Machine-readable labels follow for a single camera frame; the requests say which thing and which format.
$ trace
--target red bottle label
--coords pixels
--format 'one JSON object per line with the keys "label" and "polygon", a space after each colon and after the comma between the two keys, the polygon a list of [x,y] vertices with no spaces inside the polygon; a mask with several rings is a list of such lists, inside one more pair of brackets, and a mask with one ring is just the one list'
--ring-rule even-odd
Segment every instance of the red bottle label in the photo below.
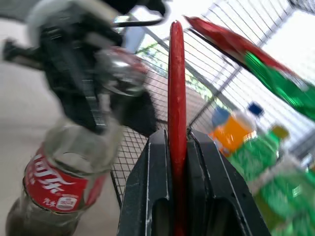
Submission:
{"label": "red bottle label", "polygon": [[56,212],[74,212],[92,205],[101,193],[106,174],[99,177],[87,200],[88,180],[68,175],[50,165],[40,148],[25,171],[25,188],[34,202]]}

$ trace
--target black cable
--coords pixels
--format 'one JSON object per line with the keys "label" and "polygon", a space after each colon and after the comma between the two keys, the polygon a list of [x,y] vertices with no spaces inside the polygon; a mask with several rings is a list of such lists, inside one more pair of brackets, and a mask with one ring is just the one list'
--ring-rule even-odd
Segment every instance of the black cable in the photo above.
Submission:
{"label": "black cable", "polygon": [[154,26],[161,23],[165,18],[160,18],[152,21],[126,21],[114,23],[112,27],[123,28],[123,27],[144,27],[144,26]]}

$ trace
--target yellow bottle cap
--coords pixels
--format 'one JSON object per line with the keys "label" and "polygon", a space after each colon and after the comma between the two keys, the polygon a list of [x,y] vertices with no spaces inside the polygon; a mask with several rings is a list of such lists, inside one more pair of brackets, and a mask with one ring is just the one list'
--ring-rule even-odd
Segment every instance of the yellow bottle cap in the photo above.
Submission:
{"label": "yellow bottle cap", "polygon": [[274,125],[271,128],[271,131],[281,140],[286,139],[287,137],[290,136],[289,131],[281,125]]}

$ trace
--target concrete floor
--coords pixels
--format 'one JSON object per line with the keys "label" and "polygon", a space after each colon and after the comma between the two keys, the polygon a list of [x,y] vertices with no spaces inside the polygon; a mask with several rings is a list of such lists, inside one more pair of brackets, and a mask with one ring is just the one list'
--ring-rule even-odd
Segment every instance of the concrete floor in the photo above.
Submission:
{"label": "concrete floor", "polygon": [[[27,45],[25,27],[0,20],[0,49],[7,37]],[[23,170],[61,115],[43,74],[0,61],[0,236],[4,236],[7,212],[21,191]],[[114,236],[119,206],[111,179],[100,199],[86,214],[75,236]]]}

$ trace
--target wire fence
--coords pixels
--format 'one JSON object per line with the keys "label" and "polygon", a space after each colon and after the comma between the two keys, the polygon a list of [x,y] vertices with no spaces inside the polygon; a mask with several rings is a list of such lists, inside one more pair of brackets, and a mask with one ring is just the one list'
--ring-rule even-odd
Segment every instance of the wire fence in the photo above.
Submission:
{"label": "wire fence", "polygon": [[[312,57],[315,55],[312,42],[315,36],[311,30],[303,30],[300,27],[301,24],[315,23],[315,17],[309,14],[313,13],[314,4],[310,3],[310,7],[305,8],[306,5],[301,1],[293,2],[221,0],[209,7],[207,14],[202,17],[262,47],[303,78],[315,78],[315,69],[312,67]],[[159,128],[166,129],[169,40],[160,40],[149,31],[144,42],[147,41],[152,44],[141,45],[137,55],[143,59],[150,71],[146,87],[151,92],[157,118],[161,121]],[[298,156],[307,153],[312,142],[306,142],[306,138],[315,140],[315,124],[312,121],[275,97],[251,73],[193,30],[184,30],[184,42],[188,126],[210,133],[213,129],[213,113],[217,106],[228,110],[245,109],[254,101],[264,108],[264,114],[258,122],[261,130],[267,130],[274,123],[282,124],[290,132],[290,139],[283,144],[284,147]],[[146,137],[133,130],[125,130],[125,139],[112,173],[120,202],[126,178],[146,140]]]}

